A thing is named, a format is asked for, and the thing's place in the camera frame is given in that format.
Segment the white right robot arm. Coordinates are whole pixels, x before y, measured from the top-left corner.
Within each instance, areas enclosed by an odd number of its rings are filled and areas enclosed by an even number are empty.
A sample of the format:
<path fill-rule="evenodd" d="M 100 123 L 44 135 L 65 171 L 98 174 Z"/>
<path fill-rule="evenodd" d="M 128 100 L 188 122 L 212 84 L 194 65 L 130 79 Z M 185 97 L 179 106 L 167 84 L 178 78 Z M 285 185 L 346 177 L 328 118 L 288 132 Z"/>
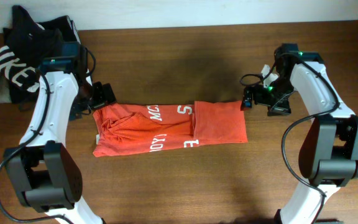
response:
<path fill-rule="evenodd" d="M 297 44 L 282 44 L 274 63 L 259 80 L 244 85 L 241 109 L 266 106 L 268 116 L 291 114 L 289 97 L 298 92 L 308 115 L 287 127 L 281 141 L 282 158 L 298 185 L 287 204 L 277 210 L 275 223 L 319 223 L 328 199 L 358 178 L 358 116 L 342 101 L 317 52 L 300 51 Z M 311 121 L 298 155 L 301 172 L 292 169 L 285 150 L 289 132 Z"/>

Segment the orange t-shirt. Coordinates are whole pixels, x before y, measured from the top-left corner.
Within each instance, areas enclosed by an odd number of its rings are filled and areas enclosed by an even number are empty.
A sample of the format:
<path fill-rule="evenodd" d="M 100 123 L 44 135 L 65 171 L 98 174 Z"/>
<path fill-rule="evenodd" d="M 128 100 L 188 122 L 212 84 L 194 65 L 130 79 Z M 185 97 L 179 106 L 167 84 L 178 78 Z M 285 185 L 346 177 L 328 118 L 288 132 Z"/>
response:
<path fill-rule="evenodd" d="M 113 104 L 93 114 L 95 157 L 128 156 L 215 144 L 246 143 L 241 102 L 192 105 Z"/>

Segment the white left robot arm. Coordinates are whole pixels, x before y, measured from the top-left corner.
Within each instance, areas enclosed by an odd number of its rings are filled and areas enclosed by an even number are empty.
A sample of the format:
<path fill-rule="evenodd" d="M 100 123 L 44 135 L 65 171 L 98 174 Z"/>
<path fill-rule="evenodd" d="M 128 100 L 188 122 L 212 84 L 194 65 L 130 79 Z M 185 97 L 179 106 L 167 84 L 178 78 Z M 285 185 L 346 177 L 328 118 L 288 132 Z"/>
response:
<path fill-rule="evenodd" d="M 82 87 L 90 88 L 88 60 L 46 58 L 40 64 L 39 95 L 31 122 L 17 147 L 8 148 L 5 169 L 23 207 L 59 223 L 104 223 L 82 196 L 79 167 L 66 149 L 70 111 Z"/>

